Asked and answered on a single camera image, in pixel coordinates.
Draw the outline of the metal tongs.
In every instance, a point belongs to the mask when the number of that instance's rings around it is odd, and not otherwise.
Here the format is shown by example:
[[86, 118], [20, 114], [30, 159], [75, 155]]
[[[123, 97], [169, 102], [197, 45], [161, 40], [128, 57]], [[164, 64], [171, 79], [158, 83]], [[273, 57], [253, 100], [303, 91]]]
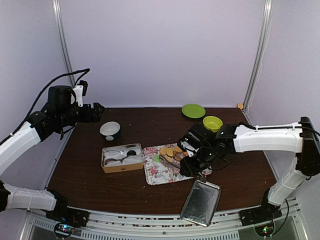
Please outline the metal tongs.
[[[166, 156], [160, 154], [159, 159], [163, 165], [174, 168], [175, 170], [178, 170], [180, 172], [180, 166], [169, 161]], [[203, 182], [203, 183], [205, 183], [207, 181], [207, 177], [205, 175], [203, 175], [202, 173], [201, 174], [197, 173], [196, 175], [192, 175], [192, 177], [196, 180]]]

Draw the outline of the tan biscuit cookie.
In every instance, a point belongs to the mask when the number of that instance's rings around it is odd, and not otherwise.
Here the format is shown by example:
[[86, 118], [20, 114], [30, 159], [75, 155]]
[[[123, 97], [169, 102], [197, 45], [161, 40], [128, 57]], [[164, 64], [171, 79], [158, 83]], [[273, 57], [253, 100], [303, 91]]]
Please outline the tan biscuit cookie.
[[160, 154], [162, 155], [162, 156], [166, 156], [167, 155], [167, 147], [163, 147], [163, 148], [161, 148], [160, 149]]
[[169, 156], [169, 157], [174, 157], [175, 156], [175, 154], [176, 154], [176, 152], [175, 152], [175, 150], [173, 149], [173, 148], [170, 148], [170, 147], [168, 147], [167, 149], [166, 149], [166, 155], [167, 156]]
[[173, 156], [173, 159], [177, 162], [180, 162], [183, 158], [184, 158], [184, 154], [183, 153], [178, 153], [176, 152]]
[[183, 152], [183, 150], [179, 148], [177, 145], [174, 147], [174, 151], [179, 154]]

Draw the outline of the floral rectangular tray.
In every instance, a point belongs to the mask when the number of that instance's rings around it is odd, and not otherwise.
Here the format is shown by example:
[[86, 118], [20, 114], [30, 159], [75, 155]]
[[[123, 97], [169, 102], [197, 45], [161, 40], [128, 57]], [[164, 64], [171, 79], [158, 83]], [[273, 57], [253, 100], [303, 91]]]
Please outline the floral rectangular tray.
[[[144, 173], [146, 182], [151, 185], [162, 185], [162, 184], [169, 184], [175, 183], [180, 181], [185, 181], [192, 179], [192, 177], [183, 176], [180, 172], [170, 166], [163, 165], [162, 162], [154, 162], [153, 157], [156, 154], [160, 155], [161, 148], [172, 148], [177, 146], [176, 143], [172, 144], [165, 144], [165, 145], [158, 145], [158, 146], [151, 146], [145, 147], [142, 150], [142, 155], [144, 157]], [[164, 155], [170, 162], [180, 166], [179, 161], [175, 161], [173, 157], [169, 157]]]

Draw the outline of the beige cookie tin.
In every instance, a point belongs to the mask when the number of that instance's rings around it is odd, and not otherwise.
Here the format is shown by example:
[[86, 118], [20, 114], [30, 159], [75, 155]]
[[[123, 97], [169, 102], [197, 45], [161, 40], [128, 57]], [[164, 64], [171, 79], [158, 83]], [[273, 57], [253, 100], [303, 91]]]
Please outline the beige cookie tin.
[[[129, 150], [136, 151], [136, 156], [127, 157]], [[144, 167], [144, 157], [141, 144], [103, 148], [101, 151], [101, 167], [106, 174], [142, 169]]]

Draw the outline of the black sandwich cookie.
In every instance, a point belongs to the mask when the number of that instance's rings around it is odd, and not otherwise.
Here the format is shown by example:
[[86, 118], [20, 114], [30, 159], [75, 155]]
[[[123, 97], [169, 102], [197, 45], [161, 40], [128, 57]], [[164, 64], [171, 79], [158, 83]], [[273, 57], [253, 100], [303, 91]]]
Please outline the black sandwich cookie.
[[136, 156], [137, 152], [135, 150], [129, 150], [126, 154], [127, 157]]

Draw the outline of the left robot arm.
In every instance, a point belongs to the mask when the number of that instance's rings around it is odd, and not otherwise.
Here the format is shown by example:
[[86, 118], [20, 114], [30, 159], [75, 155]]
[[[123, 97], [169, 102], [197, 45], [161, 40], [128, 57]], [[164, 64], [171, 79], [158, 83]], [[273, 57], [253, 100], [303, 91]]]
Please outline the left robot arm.
[[[53, 133], [63, 137], [65, 127], [75, 127], [77, 123], [97, 123], [105, 108], [98, 102], [84, 104], [83, 97], [87, 83], [71, 87], [52, 86], [48, 90], [45, 106], [29, 114], [17, 132], [12, 133], [0, 145], [0, 172], [4, 173], [22, 154], [43, 142]], [[68, 201], [55, 190], [35, 190], [0, 183], [0, 210], [39, 209], [53, 213], [61, 222], [72, 218]]]

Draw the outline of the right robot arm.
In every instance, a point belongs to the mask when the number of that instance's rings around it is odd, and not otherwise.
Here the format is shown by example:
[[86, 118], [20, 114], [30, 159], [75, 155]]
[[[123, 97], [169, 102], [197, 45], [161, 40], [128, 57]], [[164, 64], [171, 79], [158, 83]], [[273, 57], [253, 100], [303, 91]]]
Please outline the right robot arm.
[[268, 220], [308, 177], [320, 173], [320, 141], [311, 120], [284, 125], [252, 126], [243, 122], [226, 124], [216, 132], [202, 123], [195, 123], [178, 140], [178, 147], [187, 152], [180, 161], [180, 174], [200, 176], [214, 160], [225, 155], [252, 151], [284, 151], [295, 153], [295, 159], [275, 185], [263, 197], [256, 210], [259, 220]]

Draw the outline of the white and dark bowl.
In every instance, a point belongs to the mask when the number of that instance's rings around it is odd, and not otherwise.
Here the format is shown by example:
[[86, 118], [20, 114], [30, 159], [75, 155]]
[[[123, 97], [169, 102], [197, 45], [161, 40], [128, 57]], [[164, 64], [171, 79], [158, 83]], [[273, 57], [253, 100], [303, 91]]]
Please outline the white and dark bowl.
[[106, 122], [100, 127], [99, 133], [106, 141], [115, 141], [121, 135], [121, 125], [116, 121]]

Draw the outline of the green cookie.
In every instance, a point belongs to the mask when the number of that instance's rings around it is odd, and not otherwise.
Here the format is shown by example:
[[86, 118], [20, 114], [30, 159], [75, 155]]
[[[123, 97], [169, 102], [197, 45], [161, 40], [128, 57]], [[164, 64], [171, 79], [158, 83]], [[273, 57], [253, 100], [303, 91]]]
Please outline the green cookie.
[[156, 163], [160, 163], [161, 162], [160, 155], [159, 154], [154, 155], [153, 161]]

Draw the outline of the silver metal tin lid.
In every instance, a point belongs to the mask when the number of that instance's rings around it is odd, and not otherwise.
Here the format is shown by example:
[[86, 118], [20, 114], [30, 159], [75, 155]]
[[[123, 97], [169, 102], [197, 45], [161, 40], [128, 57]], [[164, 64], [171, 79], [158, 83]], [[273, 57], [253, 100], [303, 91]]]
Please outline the silver metal tin lid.
[[219, 185], [196, 180], [184, 203], [180, 217], [193, 224], [208, 227], [217, 209], [221, 190]]

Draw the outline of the green plate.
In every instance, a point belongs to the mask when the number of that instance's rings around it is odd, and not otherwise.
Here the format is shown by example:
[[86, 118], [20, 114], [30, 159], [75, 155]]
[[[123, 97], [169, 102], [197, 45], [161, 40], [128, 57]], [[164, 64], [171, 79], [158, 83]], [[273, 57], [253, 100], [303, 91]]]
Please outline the green plate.
[[206, 114], [206, 110], [199, 104], [189, 103], [181, 108], [181, 112], [188, 118], [199, 119]]

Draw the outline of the front aluminium rail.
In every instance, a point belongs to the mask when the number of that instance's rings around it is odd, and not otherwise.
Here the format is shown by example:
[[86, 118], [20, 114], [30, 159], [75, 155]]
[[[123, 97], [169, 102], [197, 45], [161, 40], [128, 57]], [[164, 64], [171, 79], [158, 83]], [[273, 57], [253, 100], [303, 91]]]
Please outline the front aluminium rail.
[[[180, 218], [177, 214], [125, 214], [87, 210], [85, 227], [76, 228], [66, 240], [310, 240], [302, 213], [295, 201], [289, 200], [289, 214], [285, 225], [272, 237], [260, 237], [258, 226], [268, 222], [244, 226], [240, 209], [217, 211], [211, 225], [203, 227]], [[18, 240], [60, 240], [54, 234], [56, 221], [45, 213], [32, 210]]]

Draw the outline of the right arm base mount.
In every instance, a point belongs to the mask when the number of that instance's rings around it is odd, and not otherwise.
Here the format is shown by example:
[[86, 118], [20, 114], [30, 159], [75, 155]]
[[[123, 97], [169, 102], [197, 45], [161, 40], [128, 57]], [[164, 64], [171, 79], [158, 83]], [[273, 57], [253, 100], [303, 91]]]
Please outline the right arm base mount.
[[267, 194], [263, 196], [260, 206], [241, 210], [238, 214], [243, 227], [273, 221], [283, 215], [279, 205], [268, 202]]

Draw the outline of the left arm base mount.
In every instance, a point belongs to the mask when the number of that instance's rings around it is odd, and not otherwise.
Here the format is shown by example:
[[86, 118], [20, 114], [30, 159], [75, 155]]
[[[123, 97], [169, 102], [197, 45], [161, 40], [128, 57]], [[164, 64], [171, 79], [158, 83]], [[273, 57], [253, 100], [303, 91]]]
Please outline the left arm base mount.
[[88, 211], [69, 207], [68, 200], [56, 190], [48, 189], [47, 191], [53, 194], [56, 204], [52, 211], [43, 210], [46, 218], [69, 224], [76, 228], [87, 226], [90, 215]]

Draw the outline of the right aluminium frame post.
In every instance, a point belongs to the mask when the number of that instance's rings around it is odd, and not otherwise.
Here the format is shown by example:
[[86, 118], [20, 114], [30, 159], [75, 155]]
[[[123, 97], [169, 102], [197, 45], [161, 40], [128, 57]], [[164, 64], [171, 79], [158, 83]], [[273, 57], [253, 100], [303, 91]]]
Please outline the right aluminium frame post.
[[253, 99], [258, 86], [261, 70], [262, 70], [262, 60], [264, 53], [267, 49], [268, 37], [270, 33], [271, 21], [272, 21], [272, 10], [273, 10], [273, 0], [265, 0], [263, 15], [260, 27], [260, 34], [256, 49], [256, 54], [253, 62], [253, 67], [249, 79], [249, 84], [244, 98], [244, 109], [245, 115], [250, 112], [250, 107], [253, 103]]

